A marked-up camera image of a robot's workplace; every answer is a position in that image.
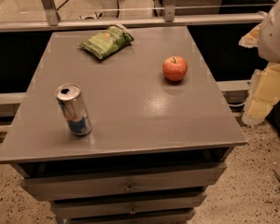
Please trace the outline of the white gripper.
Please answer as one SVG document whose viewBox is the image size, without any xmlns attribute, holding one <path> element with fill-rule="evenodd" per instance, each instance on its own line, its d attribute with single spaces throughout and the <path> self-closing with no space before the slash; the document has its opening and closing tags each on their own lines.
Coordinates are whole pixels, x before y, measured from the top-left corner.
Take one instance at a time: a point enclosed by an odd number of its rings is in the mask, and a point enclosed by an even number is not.
<svg viewBox="0 0 280 224">
<path fill-rule="evenodd" d="M 256 69 L 249 84 L 242 121 L 246 126 L 262 123 L 280 101 L 280 0 L 272 7 L 261 25 L 255 26 L 239 40 L 239 45 L 258 47 L 260 58 L 271 62 Z"/>
</svg>

